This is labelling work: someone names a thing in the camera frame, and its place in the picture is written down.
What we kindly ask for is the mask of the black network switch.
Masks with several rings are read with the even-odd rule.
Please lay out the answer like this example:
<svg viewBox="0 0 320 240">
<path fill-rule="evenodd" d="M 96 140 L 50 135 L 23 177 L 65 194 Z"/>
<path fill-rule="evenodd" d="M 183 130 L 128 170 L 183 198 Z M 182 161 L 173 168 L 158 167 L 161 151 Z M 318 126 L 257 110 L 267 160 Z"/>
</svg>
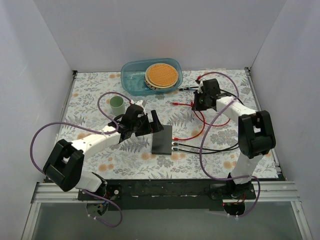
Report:
<svg viewBox="0 0 320 240">
<path fill-rule="evenodd" d="M 152 136 L 151 153 L 153 155 L 172 154 L 172 130 L 171 125 L 163 125 L 164 130 L 154 133 Z"/>
</svg>

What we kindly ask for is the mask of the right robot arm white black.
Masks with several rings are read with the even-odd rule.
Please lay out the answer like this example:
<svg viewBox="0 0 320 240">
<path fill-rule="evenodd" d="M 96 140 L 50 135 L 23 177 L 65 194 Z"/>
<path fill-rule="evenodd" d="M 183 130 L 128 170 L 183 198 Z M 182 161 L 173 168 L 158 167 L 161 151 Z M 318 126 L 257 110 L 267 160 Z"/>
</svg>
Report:
<svg viewBox="0 0 320 240">
<path fill-rule="evenodd" d="M 259 161 L 276 146 L 271 116 L 266 110 L 244 106 L 238 96 L 222 92 L 217 79 L 196 80 L 192 110 L 213 109 L 225 115 L 238 127 L 240 154 L 233 170 L 222 179 L 224 185 L 213 186 L 213 192 L 237 199 L 251 190 L 253 173 Z"/>
</svg>

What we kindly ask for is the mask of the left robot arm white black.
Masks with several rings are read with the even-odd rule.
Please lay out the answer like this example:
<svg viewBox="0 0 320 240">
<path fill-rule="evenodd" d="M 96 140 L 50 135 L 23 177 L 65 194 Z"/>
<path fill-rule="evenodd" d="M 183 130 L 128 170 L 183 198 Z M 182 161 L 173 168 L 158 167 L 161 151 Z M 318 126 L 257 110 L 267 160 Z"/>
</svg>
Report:
<svg viewBox="0 0 320 240">
<path fill-rule="evenodd" d="M 137 137 L 164 130 L 156 110 L 151 111 L 151 119 L 145 108 L 130 105 L 125 114 L 112 119 L 102 130 L 78 140 L 59 140 L 43 167 L 44 174 L 64 192 L 73 188 L 89 191 L 95 200 L 106 196 L 107 182 L 98 174 L 83 169 L 84 162 L 111 146 L 118 145 L 132 135 Z"/>
</svg>

